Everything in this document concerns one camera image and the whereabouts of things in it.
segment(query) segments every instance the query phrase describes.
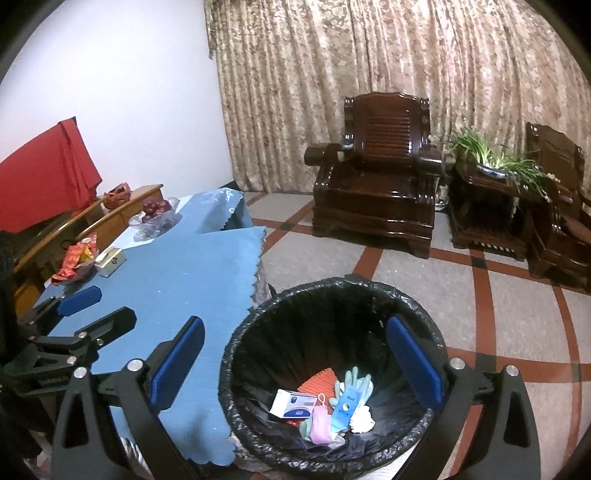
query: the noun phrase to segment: plastic bag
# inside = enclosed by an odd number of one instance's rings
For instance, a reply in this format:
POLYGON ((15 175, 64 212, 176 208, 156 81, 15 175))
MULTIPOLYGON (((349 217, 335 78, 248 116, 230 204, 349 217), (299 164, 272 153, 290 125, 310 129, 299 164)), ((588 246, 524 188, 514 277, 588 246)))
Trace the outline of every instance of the plastic bag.
POLYGON ((168 232, 172 227, 181 221, 183 215, 177 213, 177 207, 180 203, 178 198, 170 197, 168 202, 172 207, 168 212, 158 215, 148 222, 142 223, 142 218, 145 213, 141 212, 129 219, 129 226, 137 228, 138 232, 134 235, 134 241, 141 242, 143 240, 151 240, 157 236, 168 232))
POLYGON ((300 285, 252 312, 226 346, 218 389, 242 446, 272 468, 329 478, 386 465, 414 445, 434 413, 419 404, 387 345, 384 325, 394 314, 446 355, 441 332, 415 300, 360 277, 300 285), (269 415, 278 388, 296 390, 328 367, 342 379, 354 365, 374 382, 370 432, 347 432, 346 444, 330 449, 269 415))

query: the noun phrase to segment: blue gripper pad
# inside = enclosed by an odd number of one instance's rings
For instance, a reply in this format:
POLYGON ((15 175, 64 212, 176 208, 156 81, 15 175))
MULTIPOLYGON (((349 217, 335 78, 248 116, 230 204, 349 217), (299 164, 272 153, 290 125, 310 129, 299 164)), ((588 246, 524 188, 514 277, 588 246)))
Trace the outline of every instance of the blue gripper pad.
POLYGON ((162 360, 150 383, 150 406, 160 412, 170 408, 191 367, 205 343, 205 325, 199 317, 192 317, 181 331, 180 338, 162 360))
POLYGON ((412 334, 396 316, 386 324, 386 340, 418 402, 439 411, 443 405, 443 382, 412 334))
POLYGON ((94 285, 84 290, 79 290, 60 301, 60 304, 57 306, 57 314, 69 317, 95 303, 99 303, 102 297, 103 293, 100 288, 94 285))

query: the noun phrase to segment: wooden side table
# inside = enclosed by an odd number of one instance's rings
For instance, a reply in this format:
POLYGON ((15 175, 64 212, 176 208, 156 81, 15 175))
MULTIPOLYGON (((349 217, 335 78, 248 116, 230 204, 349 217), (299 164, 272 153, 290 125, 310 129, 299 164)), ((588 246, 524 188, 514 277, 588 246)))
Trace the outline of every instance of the wooden side table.
POLYGON ((449 199, 455 248, 489 245, 513 251, 517 260, 525 260, 532 234, 527 204, 545 201, 540 195, 520 190, 511 178, 488 177, 474 162, 460 161, 453 170, 449 199))

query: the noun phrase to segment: chair backrest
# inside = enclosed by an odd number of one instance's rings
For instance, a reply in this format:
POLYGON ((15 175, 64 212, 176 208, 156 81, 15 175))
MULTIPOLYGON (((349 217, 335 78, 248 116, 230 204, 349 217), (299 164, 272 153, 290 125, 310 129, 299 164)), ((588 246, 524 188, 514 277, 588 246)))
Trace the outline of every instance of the chair backrest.
POLYGON ((525 143, 527 151, 532 152, 531 158, 544 171, 560 180, 559 192, 563 197, 572 200, 570 206, 562 207, 571 210, 569 215, 575 216, 581 206, 579 189, 584 175, 584 156, 581 148, 564 133, 548 125, 530 122, 525 125, 525 143))
POLYGON ((389 171, 409 167, 431 132, 429 100, 404 93, 368 93, 345 99, 345 135, 360 166, 389 171))

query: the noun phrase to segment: green plant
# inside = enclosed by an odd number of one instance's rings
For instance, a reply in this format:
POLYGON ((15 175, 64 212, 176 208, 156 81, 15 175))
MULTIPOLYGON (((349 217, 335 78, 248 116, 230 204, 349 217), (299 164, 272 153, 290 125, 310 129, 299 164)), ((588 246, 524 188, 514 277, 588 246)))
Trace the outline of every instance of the green plant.
POLYGON ((462 128, 453 132, 453 137, 447 142, 450 148, 464 156, 464 160, 472 157, 477 163, 497 170, 507 171, 515 180, 518 187, 532 190, 550 201, 542 186, 543 178, 558 181, 552 174, 540 170, 535 161, 525 158, 525 155, 514 154, 503 147, 499 153, 493 151, 486 138, 472 128, 462 128))
POLYGON ((493 151, 488 145, 486 138, 482 137, 476 130, 471 128, 462 128, 458 132, 452 132, 453 138, 448 140, 450 148, 456 153, 470 153, 474 159, 482 164, 489 165, 493 157, 493 151))

